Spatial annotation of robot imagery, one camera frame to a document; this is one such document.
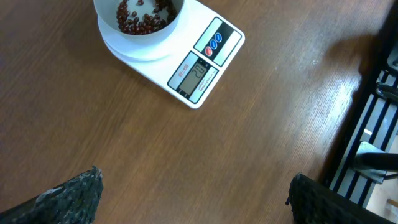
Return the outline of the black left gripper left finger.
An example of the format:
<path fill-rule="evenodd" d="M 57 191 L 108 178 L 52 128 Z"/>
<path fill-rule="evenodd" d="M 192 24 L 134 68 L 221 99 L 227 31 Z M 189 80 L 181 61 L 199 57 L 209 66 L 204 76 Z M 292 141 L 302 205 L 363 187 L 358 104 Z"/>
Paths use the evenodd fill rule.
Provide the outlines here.
<path fill-rule="evenodd" d="M 102 170 L 93 166 L 40 195 L 1 212 L 1 223 L 93 223 L 103 189 Z"/>

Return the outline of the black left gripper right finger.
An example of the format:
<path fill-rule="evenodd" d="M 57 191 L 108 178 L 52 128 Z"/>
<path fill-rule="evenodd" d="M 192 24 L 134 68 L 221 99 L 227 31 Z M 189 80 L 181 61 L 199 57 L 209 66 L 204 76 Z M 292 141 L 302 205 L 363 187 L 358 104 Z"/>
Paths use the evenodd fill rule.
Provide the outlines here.
<path fill-rule="evenodd" d="M 301 173 L 289 187 L 285 203 L 292 207 L 294 223 L 390 224 L 362 206 L 318 184 Z"/>

